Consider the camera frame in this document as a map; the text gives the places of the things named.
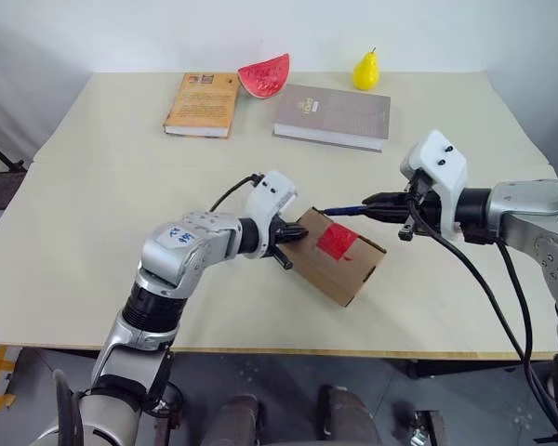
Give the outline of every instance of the red tape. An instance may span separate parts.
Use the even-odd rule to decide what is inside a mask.
[[[352,246],[356,239],[357,234],[355,232],[348,230],[339,223],[333,223],[320,236],[316,246],[335,260],[339,260],[350,249],[350,246]]]

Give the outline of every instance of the beige tabletop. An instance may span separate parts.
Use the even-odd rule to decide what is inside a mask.
[[[98,348],[133,282],[149,232],[208,208],[237,179],[278,169],[299,187],[287,216],[400,190],[401,158],[438,128],[465,154],[470,186],[555,177],[480,73],[385,73],[391,136],[382,154],[274,138],[276,98],[238,99],[227,140],[161,129],[179,73],[96,74],[0,221],[0,343]],[[291,82],[348,88],[346,74]],[[247,188],[223,205],[240,213]],[[470,273],[442,247],[363,217],[346,224],[388,250],[347,308],[272,259],[237,258],[206,272],[175,348],[408,358],[514,358]],[[519,307],[498,251],[458,241],[495,290],[519,339]],[[535,357],[558,349],[553,300],[539,267],[512,253],[532,310]]]

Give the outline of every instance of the gray book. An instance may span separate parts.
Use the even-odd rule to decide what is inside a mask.
[[[286,85],[274,124],[277,137],[381,151],[389,138],[391,98]]]

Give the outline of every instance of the table edge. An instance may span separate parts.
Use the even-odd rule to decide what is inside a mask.
[[[69,350],[100,350],[101,346],[70,346],[62,344],[14,344],[3,346],[21,348],[56,348]],[[176,353],[227,353],[227,354],[274,354],[312,355],[355,358],[383,358],[404,360],[453,360],[453,361],[518,361],[513,351],[415,351],[415,350],[347,350],[333,348],[239,348],[239,347],[172,347]],[[533,361],[550,361],[558,351],[534,351]]]

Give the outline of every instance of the brown box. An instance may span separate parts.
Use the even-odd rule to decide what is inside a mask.
[[[376,269],[386,250],[309,209],[298,223],[310,233],[281,245],[294,268],[320,291],[347,307]]]

